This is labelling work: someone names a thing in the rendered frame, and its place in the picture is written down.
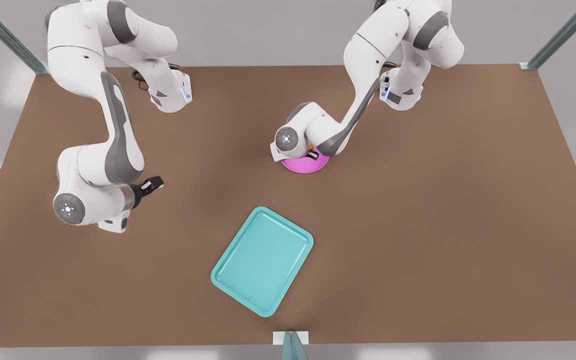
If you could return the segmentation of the pink round plate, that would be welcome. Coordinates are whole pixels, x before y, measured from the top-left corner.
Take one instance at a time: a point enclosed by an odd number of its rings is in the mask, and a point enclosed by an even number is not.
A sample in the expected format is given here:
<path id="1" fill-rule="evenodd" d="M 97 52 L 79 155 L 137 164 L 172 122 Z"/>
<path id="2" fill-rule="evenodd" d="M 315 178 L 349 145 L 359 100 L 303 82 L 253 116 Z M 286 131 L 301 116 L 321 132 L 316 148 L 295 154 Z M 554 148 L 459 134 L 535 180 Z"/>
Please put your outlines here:
<path id="1" fill-rule="evenodd" d="M 304 156 L 281 160 L 281 164 L 283 164 L 284 167 L 293 173 L 311 174 L 321 170 L 324 166 L 326 166 L 329 159 L 329 156 L 319 153 L 318 159 L 316 161 Z"/>

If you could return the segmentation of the teal rectangular tray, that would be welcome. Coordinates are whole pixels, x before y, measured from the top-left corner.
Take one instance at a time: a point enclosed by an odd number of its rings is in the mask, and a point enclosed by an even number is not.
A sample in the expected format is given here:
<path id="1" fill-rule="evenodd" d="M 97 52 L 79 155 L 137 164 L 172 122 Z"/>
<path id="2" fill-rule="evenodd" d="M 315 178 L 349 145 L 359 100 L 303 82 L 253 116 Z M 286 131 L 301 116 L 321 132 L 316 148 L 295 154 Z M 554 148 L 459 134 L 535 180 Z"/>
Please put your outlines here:
<path id="1" fill-rule="evenodd" d="M 215 287 L 260 317 L 272 316 L 314 245 L 273 210 L 254 208 L 210 274 Z"/>

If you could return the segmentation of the silver frame post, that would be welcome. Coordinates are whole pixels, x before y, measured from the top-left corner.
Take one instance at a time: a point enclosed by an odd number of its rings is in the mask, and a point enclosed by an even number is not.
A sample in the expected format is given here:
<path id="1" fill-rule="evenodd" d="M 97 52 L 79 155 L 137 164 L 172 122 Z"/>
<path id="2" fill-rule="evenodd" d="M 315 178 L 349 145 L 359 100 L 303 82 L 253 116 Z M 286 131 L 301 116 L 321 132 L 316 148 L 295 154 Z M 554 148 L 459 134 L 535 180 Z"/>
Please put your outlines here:
<path id="1" fill-rule="evenodd" d="M 36 75 L 48 75 L 45 65 L 0 20 L 0 41 Z"/>
<path id="2" fill-rule="evenodd" d="M 310 344 L 309 331 L 273 332 L 272 344 L 281 346 L 280 360 L 309 360 L 304 345 Z"/>
<path id="3" fill-rule="evenodd" d="M 576 12 L 527 62 L 519 63 L 522 71 L 536 71 L 576 33 Z"/>

